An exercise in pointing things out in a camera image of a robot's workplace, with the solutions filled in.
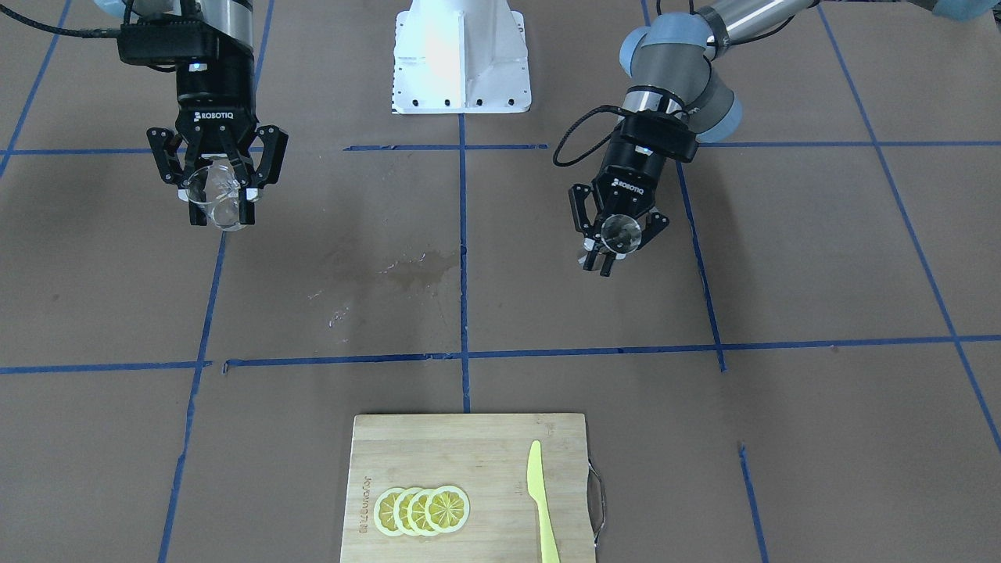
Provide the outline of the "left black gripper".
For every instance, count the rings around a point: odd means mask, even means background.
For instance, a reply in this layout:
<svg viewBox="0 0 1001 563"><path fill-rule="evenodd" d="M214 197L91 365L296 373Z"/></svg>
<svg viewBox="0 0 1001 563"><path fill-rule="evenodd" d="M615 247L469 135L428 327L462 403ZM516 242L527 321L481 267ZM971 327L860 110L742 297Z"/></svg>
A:
<svg viewBox="0 0 1001 563"><path fill-rule="evenodd" d="M669 218L655 207L655 189L665 165L665 156L640 149L615 129L591 185L575 183L569 188L573 224L585 240L580 261L584 271L596 271L602 255L598 274L610 277L617 260L646 246L668 227Z"/></svg>

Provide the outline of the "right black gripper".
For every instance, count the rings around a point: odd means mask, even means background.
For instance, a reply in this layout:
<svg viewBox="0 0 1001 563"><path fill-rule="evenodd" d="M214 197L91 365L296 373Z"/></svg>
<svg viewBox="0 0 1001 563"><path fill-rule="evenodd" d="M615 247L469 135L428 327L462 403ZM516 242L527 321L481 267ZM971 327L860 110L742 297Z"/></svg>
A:
<svg viewBox="0 0 1001 563"><path fill-rule="evenodd" d="M176 129L151 127L147 139L158 174L185 197L193 227L206 227L205 181L198 170L210 156L236 160L237 217L240 227L255 224L255 203L265 186L278 183L289 133L275 125L257 128L253 59L193 59L178 64L179 114ZM262 142L257 165L249 147Z"/></svg>

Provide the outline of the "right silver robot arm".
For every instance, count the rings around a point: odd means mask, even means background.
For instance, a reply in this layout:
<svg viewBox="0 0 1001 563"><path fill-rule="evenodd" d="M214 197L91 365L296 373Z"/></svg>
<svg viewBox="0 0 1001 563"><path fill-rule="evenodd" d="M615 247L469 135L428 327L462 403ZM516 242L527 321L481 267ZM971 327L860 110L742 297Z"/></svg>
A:
<svg viewBox="0 0 1001 563"><path fill-rule="evenodd" d="M161 181L190 224L238 231L255 222L264 186L278 182L289 135L255 113L253 3L100 1L122 22L120 60L173 72L178 118L146 137Z"/></svg>

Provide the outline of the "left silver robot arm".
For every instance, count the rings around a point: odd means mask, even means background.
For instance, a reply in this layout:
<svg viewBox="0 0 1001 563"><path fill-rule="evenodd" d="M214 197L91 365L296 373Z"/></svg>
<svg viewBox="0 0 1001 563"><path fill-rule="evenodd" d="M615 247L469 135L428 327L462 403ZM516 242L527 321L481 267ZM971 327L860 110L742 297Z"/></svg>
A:
<svg viewBox="0 0 1001 563"><path fill-rule="evenodd" d="M924 286L999 271L999 28L909 1L680 2L623 39L570 174L557 270Z"/></svg>

